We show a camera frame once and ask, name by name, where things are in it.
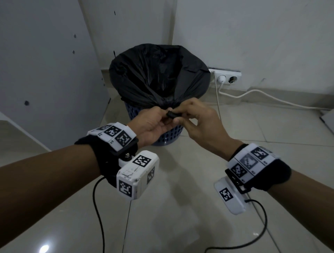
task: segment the white cable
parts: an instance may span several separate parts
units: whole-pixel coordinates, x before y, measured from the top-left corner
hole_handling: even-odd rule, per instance
[[[278,99],[278,98],[275,98],[259,89],[253,89],[253,90],[249,90],[247,92],[245,92],[244,94],[241,94],[240,96],[233,96],[233,95],[230,95],[230,94],[227,94],[227,93],[224,93],[224,92],[221,92],[220,89],[223,85],[223,83],[219,86],[219,90],[217,91],[217,82],[216,82],[216,78],[214,79],[214,84],[215,84],[215,87],[216,87],[216,95],[217,95],[217,102],[218,102],[218,93],[221,94],[221,95],[225,95],[225,96],[228,96],[228,97],[232,97],[232,98],[241,98],[243,96],[246,96],[247,94],[251,93],[251,92],[260,92],[262,93],[263,95],[266,95],[267,97],[270,97],[276,101],[279,101],[281,103],[285,103],[285,104],[289,104],[289,105],[293,105],[293,106],[297,106],[297,107],[300,107],[300,108],[304,108],[304,109],[315,109],[315,110],[328,110],[330,111],[331,109],[328,109],[328,108],[321,108],[321,107],[311,107],[311,106],[303,106],[303,105],[299,105],[299,104],[294,104],[294,103],[291,103],[291,102],[288,102],[288,101],[284,101],[284,100],[281,100],[281,99]]]

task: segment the person's left hand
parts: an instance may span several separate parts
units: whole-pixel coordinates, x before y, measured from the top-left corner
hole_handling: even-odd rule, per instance
[[[171,110],[163,110],[158,106],[141,110],[128,126],[136,133],[138,148],[142,148],[156,142],[160,135],[176,127],[172,119],[167,118],[166,113]]]

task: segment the hand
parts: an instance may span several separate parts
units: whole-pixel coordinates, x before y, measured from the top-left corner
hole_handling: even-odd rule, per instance
[[[176,124],[166,116],[167,110],[158,106],[144,109],[129,122],[128,126],[136,133],[138,148],[142,148],[156,142],[159,137],[176,127]]]
[[[197,98],[190,98],[182,102],[172,111],[182,113],[182,117],[173,120],[175,125],[184,126],[190,138],[201,147],[225,160],[229,160],[242,144],[241,141],[232,139],[227,134],[216,110],[208,107]],[[198,120],[197,126],[189,120],[190,118]]]

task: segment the power outlet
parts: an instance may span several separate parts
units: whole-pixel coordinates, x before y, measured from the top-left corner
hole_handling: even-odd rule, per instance
[[[212,68],[209,68],[209,71],[212,74],[214,73],[211,78],[213,81],[213,84],[211,84],[210,87],[215,87],[213,78],[217,80],[222,75],[226,77],[224,84],[230,85],[231,88],[233,86],[238,86],[238,84],[241,84],[241,72],[240,71],[229,71],[229,70],[212,69]]]

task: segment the trash can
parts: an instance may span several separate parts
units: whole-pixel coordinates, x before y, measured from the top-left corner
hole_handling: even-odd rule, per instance
[[[125,102],[130,119],[140,110],[175,108],[192,97],[203,96],[210,83],[208,67],[182,46],[141,44],[112,60],[110,80]],[[164,133],[153,145],[174,142],[183,127]]]

